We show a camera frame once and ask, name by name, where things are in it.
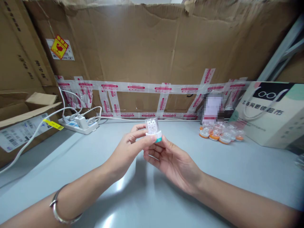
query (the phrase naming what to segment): packing tape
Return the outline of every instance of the packing tape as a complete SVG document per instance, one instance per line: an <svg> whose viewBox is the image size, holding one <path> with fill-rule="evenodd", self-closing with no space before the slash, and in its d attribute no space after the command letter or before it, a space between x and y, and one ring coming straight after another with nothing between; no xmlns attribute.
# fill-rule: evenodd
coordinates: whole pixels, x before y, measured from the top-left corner
<svg viewBox="0 0 304 228"><path fill-rule="evenodd" d="M243 82L247 80L247 77L240 78L239 80L234 80L234 83L230 85L230 96L228 98L225 110L232 110L237 98L242 90L242 87L245 86Z"/></svg>
<svg viewBox="0 0 304 228"><path fill-rule="evenodd" d="M111 112L107 91L99 88L99 97L102 105L102 110L105 112Z"/></svg>
<svg viewBox="0 0 304 228"><path fill-rule="evenodd" d="M80 95L84 108L91 108L93 101L93 84L87 83L82 76L74 77L76 84L79 86L78 96Z"/></svg>
<svg viewBox="0 0 304 228"><path fill-rule="evenodd" d="M196 108L200 105L202 102L204 95L207 93L211 79L213 77L213 74L215 72L215 68L206 68L204 71L203 78L200 82L199 89L196 93L196 97L192 104L190 105L188 109L188 113L194 113L196 111Z"/></svg>
<svg viewBox="0 0 304 228"><path fill-rule="evenodd" d="M129 82L105 82L105 81L94 81L94 80L84 80L84 83L92 84L93 90L99 90L102 88L104 91L117 91L117 92L144 92L144 93L164 93L164 90L162 90L162 84L147 84L147 83L141 83L142 85L145 85L144 89L130 89L127 88L128 85L133 84ZM241 87L241 90L246 90L249 86L251 81L246 81L243 83L232 83L233 86L239 86ZM63 80L62 83L68 83L71 86L71 89L79 88L79 85L75 84L74 80ZM108 86L109 84L112 84L112 86L116 86L115 88L110 89ZM212 90L213 87L220 87L222 83L220 84L210 84L208 87L204 87L203 89ZM170 91L170 94L195 94L198 90L200 90L200 85L170 85L170 88L167 88L166 90ZM219 92L223 92L224 88L217 89Z"/></svg>
<svg viewBox="0 0 304 228"><path fill-rule="evenodd" d="M65 82L65 80L63 79L62 76L55 75L55 78L56 78L57 83L58 83L58 85L61 89L72 92L71 84ZM81 108L81 104L77 105L77 102L75 101L75 99L77 99L77 98L75 96L73 96L70 93L66 93L66 92L62 92L62 95L64 96L64 98L66 99L66 101L67 101L67 103L70 107Z"/></svg>
<svg viewBox="0 0 304 228"><path fill-rule="evenodd" d="M195 113L197 106L201 103L206 93L224 93L225 91L241 91L246 90L250 81L236 82L231 81L227 83L210 84L214 69L206 69L200 85L172 85L170 83L162 84L148 84L148 83L129 83L129 82L110 82L110 81L95 81L83 80L83 77L74 77L75 80L64 80L62 76L56 76L59 86L71 91L84 102L85 107L89 108L92 105L93 90L99 91L100 101L103 107L103 115L118 118L179 118L179 119L196 119L198 118ZM111 101L112 112L107 96ZM134 112L134 113L121 113L117 92L144 92L144 93L160 93L160 100L156 113L154 112ZM187 113L166 113L164 112L169 94L193 94L196 93L192 105ZM69 105L71 107L80 108L81 104L78 99L72 94L64 93Z"/></svg>
<svg viewBox="0 0 304 228"><path fill-rule="evenodd" d="M152 117L157 117L157 112L122 112L121 118L123 119L147 119ZM103 117L115 117L113 112L102 112ZM196 113L173 113L165 112L163 115L158 117L159 119L186 119L186 120L196 120L198 118Z"/></svg>
<svg viewBox="0 0 304 228"><path fill-rule="evenodd" d="M159 118L163 115L166 104L168 101L169 94L171 93L171 83L162 83L161 87L158 88L161 92L158 101L158 107L156 111L156 116Z"/></svg>

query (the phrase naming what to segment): table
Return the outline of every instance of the table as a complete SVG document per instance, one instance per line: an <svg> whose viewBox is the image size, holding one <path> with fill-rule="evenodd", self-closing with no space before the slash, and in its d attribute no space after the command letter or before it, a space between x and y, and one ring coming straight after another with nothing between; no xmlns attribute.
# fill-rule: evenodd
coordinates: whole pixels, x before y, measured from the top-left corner
<svg viewBox="0 0 304 228"><path fill-rule="evenodd" d="M0 224L105 162L135 123L108 120L89 135L67 129L22 155L0 176ZM224 145L198 135L199 122L159 122L163 134L204 172L301 209L303 170L296 155L249 138ZM172 185L141 152L126 175L102 194L74 227L231 227Z"/></svg>

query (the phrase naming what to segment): cardboard box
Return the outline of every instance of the cardboard box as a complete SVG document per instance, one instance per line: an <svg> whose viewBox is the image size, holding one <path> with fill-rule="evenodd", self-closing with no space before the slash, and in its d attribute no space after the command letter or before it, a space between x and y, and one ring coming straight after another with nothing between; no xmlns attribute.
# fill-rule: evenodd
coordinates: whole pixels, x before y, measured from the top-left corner
<svg viewBox="0 0 304 228"><path fill-rule="evenodd" d="M304 83L304 51L301 51L292 57L276 81Z"/></svg>
<svg viewBox="0 0 304 228"><path fill-rule="evenodd" d="M293 1L192 2L185 9L24 1L54 73L65 80L199 85L205 69L214 68L212 84L253 80L298 16ZM70 45L63 60L50 52L57 34ZM93 92L96 106L100 99ZM155 112L160 100L157 93L117 92L117 97L121 112ZM165 112L187 112L195 97L170 94Z"/></svg>
<svg viewBox="0 0 304 228"><path fill-rule="evenodd" d="M54 73L28 12L19 0L0 2L0 90L56 86Z"/></svg>
<svg viewBox="0 0 304 228"><path fill-rule="evenodd" d="M31 138L41 120L55 112L56 96L34 93L0 93L0 168L12 161L22 146ZM57 116L50 117L58 122ZM50 137L58 130L46 123L24 152Z"/></svg>

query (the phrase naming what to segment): box label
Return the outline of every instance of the box label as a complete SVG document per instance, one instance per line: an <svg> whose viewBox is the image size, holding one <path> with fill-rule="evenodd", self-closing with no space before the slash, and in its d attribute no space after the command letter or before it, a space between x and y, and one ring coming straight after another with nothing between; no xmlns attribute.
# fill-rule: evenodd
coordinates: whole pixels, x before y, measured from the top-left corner
<svg viewBox="0 0 304 228"><path fill-rule="evenodd" d="M50 48L50 51L51 51L51 48L54 44L54 39L46 39L46 41L47 41L48 47ZM64 53L61 60L75 61L70 42L68 40L64 40L64 41L68 44L68 48L67 48L66 52ZM53 56L53 59L60 60L60 58L58 58L57 55L55 55L55 53L53 51L51 51L51 54Z"/></svg>
<svg viewBox="0 0 304 228"><path fill-rule="evenodd" d="M59 58L62 59L69 45L59 35L56 36L51 51Z"/></svg>
<svg viewBox="0 0 304 228"><path fill-rule="evenodd" d="M31 139L40 122L47 117L47 113L30 118L0 131L0 146L7 153L22 146ZM50 125L42 123L36 137L51 128Z"/></svg>

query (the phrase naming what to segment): silver bangle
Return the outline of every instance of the silver bangle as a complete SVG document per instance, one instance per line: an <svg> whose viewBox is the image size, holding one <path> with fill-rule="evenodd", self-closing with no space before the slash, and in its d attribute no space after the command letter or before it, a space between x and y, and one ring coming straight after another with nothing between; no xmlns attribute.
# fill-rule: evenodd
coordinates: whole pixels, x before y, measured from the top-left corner
<svg viewBox="0 0 304 228"><path fill-rule="evenodd" d="M58 194L59 194L59 192L60 192L65 186L67 186L67 185L68 185L68 184L64 185L61 189L59 189L59 190L56 192L56 194L54 195L54 197L53 197L53 199L52 199L52 202L51 202L51 204L50 204L50 207L53 208L53 213L54 213L55 219L56 219L57 221L59 221L60 223L63 223L63 224L68 224L68 225L70 225L70 224L73 224L73 223L77 222L77 221L81 218L82 213L81 213L80 215L78 215L76 218L67 221L67 220L64 220L64 219L60 218L59 215L58 215L58 213L57 213L57 211L56 211L56 203L58 202L58 199L57 199L57 198L58 198Z"/></svg>

